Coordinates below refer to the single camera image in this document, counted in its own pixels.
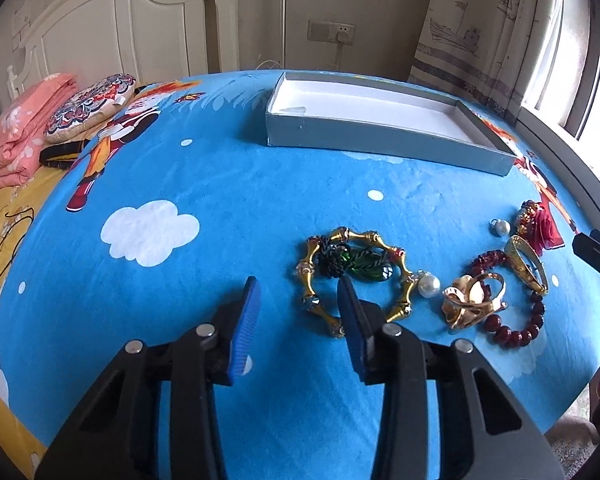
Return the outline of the white wooden headboard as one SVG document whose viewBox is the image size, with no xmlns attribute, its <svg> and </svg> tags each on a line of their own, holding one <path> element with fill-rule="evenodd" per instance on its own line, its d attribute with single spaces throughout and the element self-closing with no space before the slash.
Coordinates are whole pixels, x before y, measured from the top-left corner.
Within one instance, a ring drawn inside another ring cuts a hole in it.
<svg viewBox="0 0 600 480">
<path fill-rule="evenodd" d="M 238 0 L 55 0 L 20 41 L 12 98 L 53 73 L 88 86 L 114 73 L 141 84 L 234 72 Z"/>
</svg>

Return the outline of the folded pink blanket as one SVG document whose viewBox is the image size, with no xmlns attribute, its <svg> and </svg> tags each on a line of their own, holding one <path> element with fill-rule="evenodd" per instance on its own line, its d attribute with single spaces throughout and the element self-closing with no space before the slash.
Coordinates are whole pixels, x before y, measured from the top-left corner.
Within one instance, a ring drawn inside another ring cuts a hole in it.
<svg viewBox="0 0 600 480">
<path fill-rule="evenodd" d="M 23 185 L 40 166 L 47 122 L 78 91 L 76 75 L 56 73 L 20 94 L 0 116 L 0 189 Z"/>
</svg>

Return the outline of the red fabric rose flower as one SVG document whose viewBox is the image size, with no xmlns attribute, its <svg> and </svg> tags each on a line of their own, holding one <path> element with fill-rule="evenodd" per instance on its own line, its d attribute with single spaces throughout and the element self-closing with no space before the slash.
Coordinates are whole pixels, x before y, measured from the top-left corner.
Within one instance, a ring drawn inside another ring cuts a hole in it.
<svg viewBox="0 0 600 480">
<path fill-rule="evenodd" d="M 520 206 L 516 220 L 516 234 L 522 237 L 540 256 L 544 250 L 564 246 L 555 221 L 550 212 L 533 200 L 526 200 Z"/>
</svg>

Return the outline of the blue cartoon bed sheet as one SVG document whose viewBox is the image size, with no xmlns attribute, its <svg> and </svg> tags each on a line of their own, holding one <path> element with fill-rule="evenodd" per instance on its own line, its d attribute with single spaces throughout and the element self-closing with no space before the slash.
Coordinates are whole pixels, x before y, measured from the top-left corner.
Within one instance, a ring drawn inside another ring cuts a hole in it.
<svg viewBox="0 0 600 480">
<path fill-rule="evenodd" d="M 32 477 L 62 423 L 132 339 L 163 344 L 208 320 L 250 276 L 262 287 L 252 371 L 216 393 L 234 479 L 365 479 L 381 391 L 346 344 L 303 309 L 294 273 L 306 240 L 340 226 L 404 248 L 449 285 L 502 241 L 495 218 L 526 200 L 571 242 L 592 228 L 581 203 L 496 118 L 515 150 L 504 177 L 372 154 L 271 148 L 265 107 L 278 73 L 155 84 L 156 122 L 104 172 L 40 171 L 0 192 L 0 445 Z"/>
</svg>

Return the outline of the wall power socket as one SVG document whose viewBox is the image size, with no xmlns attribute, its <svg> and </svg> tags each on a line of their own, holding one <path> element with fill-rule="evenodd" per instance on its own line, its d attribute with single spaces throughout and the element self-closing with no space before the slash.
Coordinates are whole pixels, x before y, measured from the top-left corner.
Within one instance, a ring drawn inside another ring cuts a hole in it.
<svg viewBox="0 0 600 480">
<path fill-rule="evenodd" d="M 355 26 L 352 24 L 309 20 L 306 36 L 309 41 L 352 46 Z"/>
</svg>

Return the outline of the round patterned cushion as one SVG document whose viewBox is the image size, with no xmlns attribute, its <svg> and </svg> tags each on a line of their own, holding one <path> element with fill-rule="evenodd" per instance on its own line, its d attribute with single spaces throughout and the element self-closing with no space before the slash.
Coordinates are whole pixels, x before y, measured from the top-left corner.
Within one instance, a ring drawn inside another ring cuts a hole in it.
<svg viewBox="0 0 600 480">
<path fill-rule="evenodd" d="M 112 74 L 76 92 L 50 116 L 44 132 L 47 144 L 59 144 L 111 118 L 134 96 L 136 79 Z"/>
</svg>

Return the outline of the printed ship curtain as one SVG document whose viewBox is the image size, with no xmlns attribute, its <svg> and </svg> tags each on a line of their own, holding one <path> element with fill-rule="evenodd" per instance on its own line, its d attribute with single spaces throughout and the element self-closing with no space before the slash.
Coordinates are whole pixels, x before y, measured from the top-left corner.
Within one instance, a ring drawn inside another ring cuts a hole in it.
<svg viewBox="0 0 600 480">
<path fill-rule="evenodd" d="M 512 124 L 556 12 L 557 0 L 429 0 L 408 80 Z"/>
</svg>

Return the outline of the large white pearl earring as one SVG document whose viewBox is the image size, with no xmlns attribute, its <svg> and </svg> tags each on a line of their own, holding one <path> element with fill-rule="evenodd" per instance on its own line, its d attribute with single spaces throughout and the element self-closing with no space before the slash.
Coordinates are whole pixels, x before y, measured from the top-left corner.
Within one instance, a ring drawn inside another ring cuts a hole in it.
<svg viewBox="0 0 600 480">
<path fill-rule="evenodd" d="M 432 273 L 419 271 L 417 273 L 416 287 L 422 298 L 430 299 L 440 294 L 440 280 Z"/>
</svg>

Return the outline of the metal rod against wall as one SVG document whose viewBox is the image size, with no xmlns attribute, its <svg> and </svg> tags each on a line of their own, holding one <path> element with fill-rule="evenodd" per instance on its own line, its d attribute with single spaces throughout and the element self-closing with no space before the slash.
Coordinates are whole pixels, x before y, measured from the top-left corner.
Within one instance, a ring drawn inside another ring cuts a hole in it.
<svg viewBox="0 0 600 480">
<path fill-rule="evenodd" d="M 287 0 L 280 0 L 280 65 L 287 65 Z"/>
</svg>

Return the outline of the grey shallow cardboard box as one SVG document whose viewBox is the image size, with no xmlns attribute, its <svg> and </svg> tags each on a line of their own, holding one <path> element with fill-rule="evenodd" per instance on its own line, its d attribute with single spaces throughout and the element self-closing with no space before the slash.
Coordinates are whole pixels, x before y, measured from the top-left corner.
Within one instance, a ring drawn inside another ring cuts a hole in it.
<svg viewBox="0 0 600 480">
<path fill-rule="evenodd" d="M 268 145 L 412 158 L 505 177 L 516 154 L 457 98 L 391 80 L 319 72 L 279 77 Z"/>
</svg>

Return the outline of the gold bangle watch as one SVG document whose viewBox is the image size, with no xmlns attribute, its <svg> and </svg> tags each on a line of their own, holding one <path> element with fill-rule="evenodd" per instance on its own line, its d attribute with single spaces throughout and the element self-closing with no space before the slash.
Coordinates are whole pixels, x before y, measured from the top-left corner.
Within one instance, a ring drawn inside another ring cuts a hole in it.
<svg viewBox="0 0 600 480">
<path fill-rule="evenodd" d="M 550 291 L 550 284 L 548 284 L 543 263 L 531 245 L 521 236 L 513 235 L 509 237 L 504 252 L 510 268 L 518 278 L 532 292 L 546 296 Z"/>
</svg>

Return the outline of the black green glass brooch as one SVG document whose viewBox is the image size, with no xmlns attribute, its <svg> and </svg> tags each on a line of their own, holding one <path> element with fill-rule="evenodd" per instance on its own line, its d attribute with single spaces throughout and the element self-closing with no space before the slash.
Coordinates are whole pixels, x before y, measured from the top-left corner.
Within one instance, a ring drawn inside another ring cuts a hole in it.
<svg viewBox="0 0 600 480">
<path fill-rule="evenodd" d="M 393 276 L 393 266 L 384 250 L 330 242 L 326 237 L 320 238 L 316 262 L 325 278 L 350 274 L 364 282 L 383 282 Z"/>
</svg>

